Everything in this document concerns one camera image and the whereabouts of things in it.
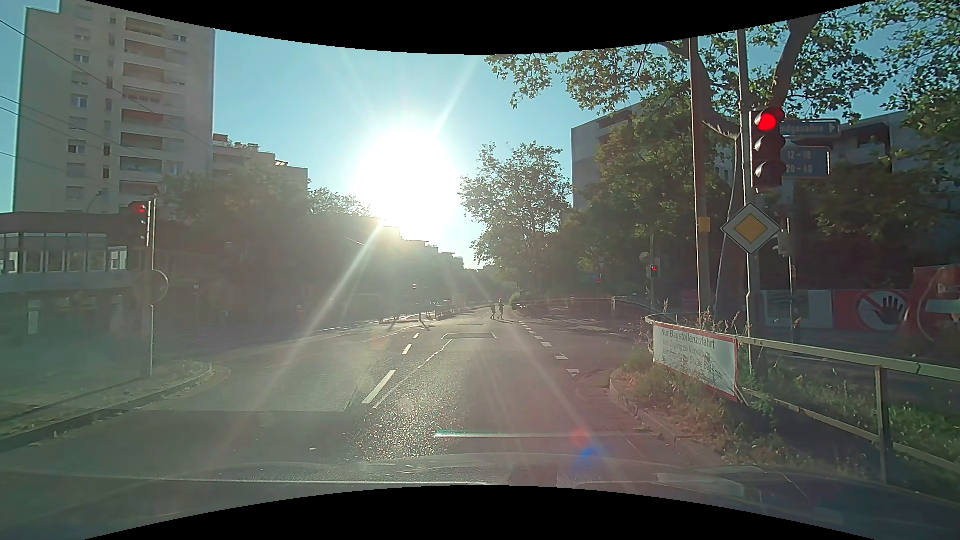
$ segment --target street sign pole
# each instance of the street sign pole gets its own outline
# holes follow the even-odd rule
[[[750,72],[747,64],[747,31],[738,30],[736,32],[736,53],[737,64],[740,75],[740,150],[743,154],[743,206],[751,204],[756,198],[753,189],[754,165],[752,149],[754,142],[750,137],[750,122],[752,120],[750,112],[758,104],[748,103],[750,95]],[[763,335],[763,327],[766,323],[766,317],[763,314],[763,303],[758,302],[760,298],[760,258],[756,254],[746,254],[747,256],[747,333],[750,336]],[[751,358],[753,358],[753,347],[750,347]]]

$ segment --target tree branch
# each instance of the tree branch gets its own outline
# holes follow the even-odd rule
[[[793,79],[793,73],[797,68],[797,58],[804,49],[804,42],[807,36],[813,31],[813,27],[820,22],[822,13],[791,19],[789,23],[790,37],[787,38],[786,45],[783,46],[783,53],[780,54],[780,61],[777,62],[777,71],[774,73],[774,89],[770,98],[770,105],[773,107],[783,107],[786,103],[787,94],[790,92],[790,80]]]

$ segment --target metal railing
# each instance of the metal railing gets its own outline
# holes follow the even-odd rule
[[[681,317],[684,314],[674,314],[674,313],[654,313],[650,316],[645,317],[645,321],[654,326],[656,324],[680,324]],[[686,314],[691,316],[699,316],[698,314]],[[797,343],[787,343],[783,341],[775,341],[771,339],[762,339],[757,337],[749,337],[743,335],[731,335],[723,334],[719,332],[710,332],[714,335],[725,336],[732,338],[737,345],[745,345],[748,347],[757,347],[763,351],[777,351],[787,353],[787,355],[782,355],[784,357],[791,358],[793,360],[807,361],[807,362],[840,362],[843,364],[848,364],[850,366],[861,366],[866,368],[873,368],[873,386],[876,391],[876,406],[874,408],[874,413],[876,415],[876,432],[870,432],[864,430],[857,426],[848,424],[836,418],[828,417],[825,414],[818,413],[816,411],[810,410],[809,408],[794,405],[788,403],[787,401],[774,398],[772,396],[766,395],[763,392],[756,391],[748,388],[739,388],[739,391],[742,394],[749,395],[757,399],[767,399],[772,403],[785,407],[794,412],[803,414],[808,418],[816,420],[818,422],[829,425],[833,428],[845,431],[847,433],[853,434],[857,437],[866,439],[877,446],[879,450],[879,470],[880,470],[880,479],[883,482],[888,481],[888,472],[890,464],[895,458],[895,453],[900,453],[908,455],[910,457],[919,459],[931,465],[937,466],[941,469],[951,471],[952,473],[960,474],[960,463],[944,459],[934,454],[918,450],[906,446],[904,444],[894,442],[891,437],[891,426],[890,426],[890,405],[891,405],[891,391],[890,391],[890,376],[893,374],[908,374],[915,377],[924,377],[936,381],[947,381],[949,383],[958,383],[960,382],[960,369],[943,366],[928,364],[919,361],[905,360],[899,358],[890,358],[885,356],[874,356],[866,355],[862,353],[853,353],[849,351],[839,351],[835,349],[827,349],[823,347],[816,347],[812,345],[801,345]]]

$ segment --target window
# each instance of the window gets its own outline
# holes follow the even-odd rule
[[[66,151],[70,154],[86,154],[86,141],[68,140],[66,143]]]
[[[67,163],[67,178],[86,178],[86,163]]]
[[[63,250],[47,251],[47,272],[62,272],[63,263]]]
[[[74,71],[70,81],[77,86],[87,86],[90,84],[90,76],[83,71]]]
[[[84,199],[84,188],[80,185],[68,185],[66,187],[67,201],[82,201]]]
[[[81,20],[93,20],[93,8],[89,6],[77,6],[73,14]]]

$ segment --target yellow diamond sign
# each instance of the yellow diamond sign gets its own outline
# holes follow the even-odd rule
[[[733,219],[720,228],[747,253],[754,253],[777,235],[780,226],[763,213],[763,210],[747,205]]]

